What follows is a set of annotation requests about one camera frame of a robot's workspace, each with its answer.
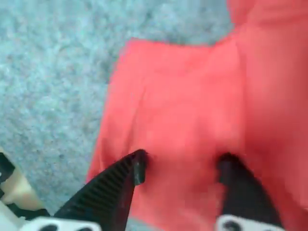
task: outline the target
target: ridged black grip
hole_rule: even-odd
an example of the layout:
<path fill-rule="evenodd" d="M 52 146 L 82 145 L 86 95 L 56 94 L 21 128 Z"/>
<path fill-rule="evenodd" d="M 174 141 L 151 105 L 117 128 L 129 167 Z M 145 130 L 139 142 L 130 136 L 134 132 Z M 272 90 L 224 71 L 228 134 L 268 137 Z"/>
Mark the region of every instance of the ridged black grip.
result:
<path fill-rule="evenodd" d="M 103 231 L 124 231 L 134 188 L 145 180 L 146 152 L 137 150 L 97 175 L 55 213 L 94 221 Z"/>
<path fill-rule="evenodd" d="M 220 215 L 233 215 L 283 228 L 267 192 L 237 156 L 221 156 L 218 170 L 219 182 L 227 188 Z"/>

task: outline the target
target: gray carpet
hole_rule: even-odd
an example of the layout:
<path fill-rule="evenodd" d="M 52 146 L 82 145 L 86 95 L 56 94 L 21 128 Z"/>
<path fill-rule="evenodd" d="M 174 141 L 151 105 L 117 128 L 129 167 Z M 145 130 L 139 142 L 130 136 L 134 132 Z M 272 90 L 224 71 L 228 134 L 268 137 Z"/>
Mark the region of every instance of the gray carpet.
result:
<path fill-rule="evenodd" d="M 0 146 L 54 212 L 85 180 L 125 42 L 213 44 L 231 28 L 224 0 L 1 0 Z"/>

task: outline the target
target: red cloth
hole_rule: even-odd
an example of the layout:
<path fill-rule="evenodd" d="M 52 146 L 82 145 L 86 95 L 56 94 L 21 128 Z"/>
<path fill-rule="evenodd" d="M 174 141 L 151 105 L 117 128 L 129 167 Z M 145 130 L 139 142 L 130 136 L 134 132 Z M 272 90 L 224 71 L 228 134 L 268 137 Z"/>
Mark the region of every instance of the red cloth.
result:
<path fill-rule="evenodd" d="M 214 160 L 239 154 L 288 231 L 308 227 L 308 1 L 230 0 L 215 46 L 132 40 L 109 86 L 88 180 L 145 149 L 132 214 L 165 231 L 211 231 Z"/>

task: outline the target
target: beige object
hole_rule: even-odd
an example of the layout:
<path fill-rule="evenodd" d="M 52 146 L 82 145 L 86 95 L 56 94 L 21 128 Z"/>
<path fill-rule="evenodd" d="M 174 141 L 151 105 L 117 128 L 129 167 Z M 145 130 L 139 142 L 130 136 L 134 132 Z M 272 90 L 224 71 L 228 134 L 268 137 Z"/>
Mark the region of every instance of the beige object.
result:
<path fill-rule="evenodd" d="M 21 209 L 32 211 L 44 208 L 20 168 L 15 163 L 13 164 L 15 166 L 13 174 L 0 184 L 0 189 L 5 193 L 1 198 L 2 202 L 4 204 L 15 203 Z"/>

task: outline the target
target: carpet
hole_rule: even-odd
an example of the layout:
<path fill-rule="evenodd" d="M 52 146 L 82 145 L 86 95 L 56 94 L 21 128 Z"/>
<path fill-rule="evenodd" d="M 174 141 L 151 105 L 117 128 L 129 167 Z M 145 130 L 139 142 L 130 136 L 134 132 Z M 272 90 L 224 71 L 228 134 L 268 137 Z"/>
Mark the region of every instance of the carpet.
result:
<path fill-rule="evenodd" d="M 231 29 L 224 0 L 2 0 L 0 146 L 55 212 L 84 183 L 126 41 L 213 44 Z"/>

